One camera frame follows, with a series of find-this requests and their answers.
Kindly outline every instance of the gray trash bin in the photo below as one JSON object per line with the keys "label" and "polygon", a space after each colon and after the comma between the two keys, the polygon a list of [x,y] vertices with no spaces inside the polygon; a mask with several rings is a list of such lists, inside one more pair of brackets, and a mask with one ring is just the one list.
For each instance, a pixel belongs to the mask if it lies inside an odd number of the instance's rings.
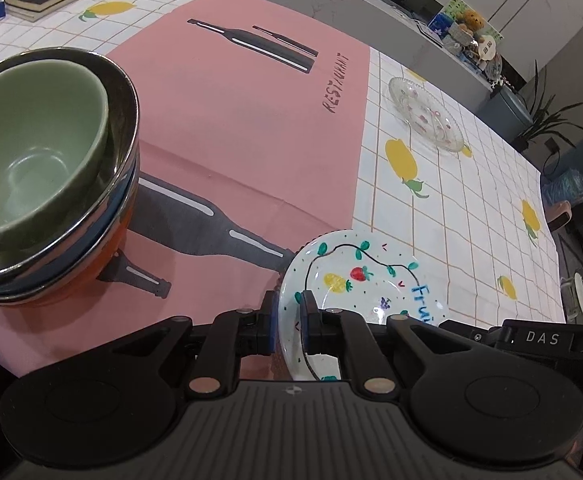
{"label": "gray trash bin", "polygon": [[507,86],[487,101],[477,115],[507,142],[514,140],[533,123],[524,103]]}

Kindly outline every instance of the teddy bear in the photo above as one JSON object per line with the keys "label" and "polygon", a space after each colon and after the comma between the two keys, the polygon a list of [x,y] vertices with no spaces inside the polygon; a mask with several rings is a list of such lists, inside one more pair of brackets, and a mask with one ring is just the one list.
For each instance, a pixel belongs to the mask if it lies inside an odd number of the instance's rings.
{"label": "teddy bear", "polygon": [[477,30],[480,30],[481,28],[485,27],[485,25],[487,25],[485,19],[480,14],[478,14],[478,12],[469,8],[465,9],[465,11],[460,15],[459,22],[467,25],[467,28],[472,32],[476,32]]}

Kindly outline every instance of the screw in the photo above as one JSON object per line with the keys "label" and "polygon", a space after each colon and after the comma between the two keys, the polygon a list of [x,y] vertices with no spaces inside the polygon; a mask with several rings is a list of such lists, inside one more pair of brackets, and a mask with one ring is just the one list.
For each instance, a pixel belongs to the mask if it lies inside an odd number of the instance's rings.
{"label": "screw", "polygon": [[367,379],[364,383],[365,390],[373,394],[388,394],[396,388],[396,383],[385,377]]}
{"label": "screw", "polygon": [[213,377],[197,377],[189,381],[189,389],[197,394],[212,394],[220,388],[220,382]]}

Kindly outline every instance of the plate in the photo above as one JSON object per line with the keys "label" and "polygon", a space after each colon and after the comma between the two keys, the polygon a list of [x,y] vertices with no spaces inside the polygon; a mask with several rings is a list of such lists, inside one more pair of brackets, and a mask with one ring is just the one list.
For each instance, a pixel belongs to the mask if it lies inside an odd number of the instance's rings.
{"label": "plate", "polygon": [[313,292],[319,308],[352,310],[368,323],[409,314],[438,326],[448,316],[446,280],[427,276],[426,270],[397,240],[379,233],[335,231],[303,247],[285,273],[278,303],[281,349],[293,380],[340,378],[336,358],[302,351],[303,290]]}
{"label": "plate", "polygon": [[448,152],[458,153],[463,149],[465,139],[456,119],[422,86],[394,77],[389,81],[389,94],[413,131]]}

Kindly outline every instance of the fruit plate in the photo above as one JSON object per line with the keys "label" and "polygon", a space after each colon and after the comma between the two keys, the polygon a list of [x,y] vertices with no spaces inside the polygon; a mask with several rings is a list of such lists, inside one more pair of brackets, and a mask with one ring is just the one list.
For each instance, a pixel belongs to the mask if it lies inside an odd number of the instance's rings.
{"label": "fruit plate", "polygon": [[408,314],[437,326],[448,316],[446,280],[425,270],[397,240],[379,233],[335,231],[303,247],[285,273],[278,303],[278,334],[293,380],[340,378],[336,358],[302,351],[303,290],[313,292],[319,308],[352,310],[368,323],[385,324],[392,314]]}
{"label": "fruit plate", "polygon": [[403,77],[389,81],[389,94],[412,131],[430,140],[438,148],[458,153],[465,146],[456,119],[434,95]]}

